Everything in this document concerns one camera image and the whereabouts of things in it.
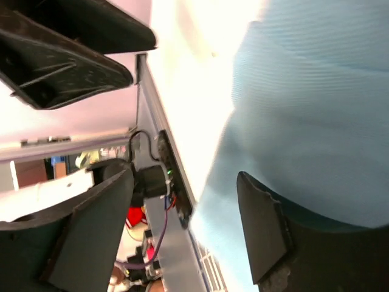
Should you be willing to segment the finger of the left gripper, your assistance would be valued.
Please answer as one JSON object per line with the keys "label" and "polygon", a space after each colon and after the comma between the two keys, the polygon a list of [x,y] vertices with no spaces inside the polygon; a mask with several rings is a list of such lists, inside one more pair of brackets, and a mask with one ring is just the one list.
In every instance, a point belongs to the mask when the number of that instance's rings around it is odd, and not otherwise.
{"label": "finger of the left gripper", "polygon": [[153,31],[108,1],[18,1],[18,11],[101,54],[156,48]]}

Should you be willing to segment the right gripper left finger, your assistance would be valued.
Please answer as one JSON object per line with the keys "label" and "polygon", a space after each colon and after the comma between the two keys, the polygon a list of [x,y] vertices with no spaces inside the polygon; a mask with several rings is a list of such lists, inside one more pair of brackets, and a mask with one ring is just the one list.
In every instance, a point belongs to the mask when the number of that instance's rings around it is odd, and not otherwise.
{"label": "right gripper left finger", "polygon": [[1,290],[106,291],[133,188],[105,170],[2,193]]}

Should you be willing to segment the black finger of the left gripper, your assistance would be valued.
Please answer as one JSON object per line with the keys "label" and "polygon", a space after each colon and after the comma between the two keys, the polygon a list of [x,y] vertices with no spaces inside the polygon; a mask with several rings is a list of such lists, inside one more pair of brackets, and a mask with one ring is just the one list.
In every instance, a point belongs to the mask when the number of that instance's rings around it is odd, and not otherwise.
{"label": "black finger of the left gripper", "polygon": [[77,21],[62,5],[1,6],[1,80],[12,97],[54,110],[132,85],[129,70],[89,44]]}

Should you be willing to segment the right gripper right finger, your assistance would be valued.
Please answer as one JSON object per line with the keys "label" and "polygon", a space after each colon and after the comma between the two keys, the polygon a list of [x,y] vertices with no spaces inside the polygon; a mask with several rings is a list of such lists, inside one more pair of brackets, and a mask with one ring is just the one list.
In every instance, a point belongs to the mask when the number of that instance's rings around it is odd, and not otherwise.
{"label": "right gripper right finger", "polygon": [[388,227],[363,228],[295,204],[246,172],[236,179],[260,291],[387,291]]}

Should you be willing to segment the light blue trousers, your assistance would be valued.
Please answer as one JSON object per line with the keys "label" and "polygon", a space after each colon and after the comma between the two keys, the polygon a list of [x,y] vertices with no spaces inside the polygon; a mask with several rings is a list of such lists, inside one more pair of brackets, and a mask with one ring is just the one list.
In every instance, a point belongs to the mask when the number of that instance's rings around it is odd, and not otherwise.
{"label": "light blue trousers", "polygon": [[236,177],[320,215],[388,224],[388,2],[265,1],[233,64],[233,114],[191,218],[230,291],[256,291]]}

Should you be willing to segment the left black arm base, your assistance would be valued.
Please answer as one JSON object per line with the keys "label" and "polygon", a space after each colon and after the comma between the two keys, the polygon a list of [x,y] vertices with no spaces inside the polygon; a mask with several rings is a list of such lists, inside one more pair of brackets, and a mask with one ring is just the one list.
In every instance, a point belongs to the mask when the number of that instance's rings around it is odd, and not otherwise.
{"label": "left black arm base", "polygon": [[[146,136],[149,155],[155,163],[149,167],[136,166],[133,139],[140,133]],[[152,154],[151,136],[147,131],[137,130],[130,135],[128,154],[135,183],[131,206],[141,207],[146,199],[164,195],[169,191],[170,204],[176,209],[182,228],[187,229],[193,206],[165,130],[159,131],[157,151],[159,153],[158,158]]]}

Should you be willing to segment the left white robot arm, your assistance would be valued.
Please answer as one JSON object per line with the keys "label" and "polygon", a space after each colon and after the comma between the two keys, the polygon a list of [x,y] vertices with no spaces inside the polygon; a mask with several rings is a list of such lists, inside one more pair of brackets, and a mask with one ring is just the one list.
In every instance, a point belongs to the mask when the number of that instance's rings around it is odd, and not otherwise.
{"label": "left white robot arm", "polygon": [[89,169],[41,180],[44,159],[128,140],[150,1],[1,2],[1,222],[87,191]]}

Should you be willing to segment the aluminium mounting rail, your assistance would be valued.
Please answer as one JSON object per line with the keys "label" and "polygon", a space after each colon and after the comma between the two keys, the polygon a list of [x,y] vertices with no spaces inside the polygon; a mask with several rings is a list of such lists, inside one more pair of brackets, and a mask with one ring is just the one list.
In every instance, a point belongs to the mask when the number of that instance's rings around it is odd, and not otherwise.
{"label": "aluminium mounting rail", "polygon": [[152,265],[165,291],[227,291],[217,261],[191,234],[188,222],[195,203],[156,90],[146,54],[136,57],[137,130],[134,160],[138,169],[156,174],[158,196],[145,200],[148,226],[157,251]]}

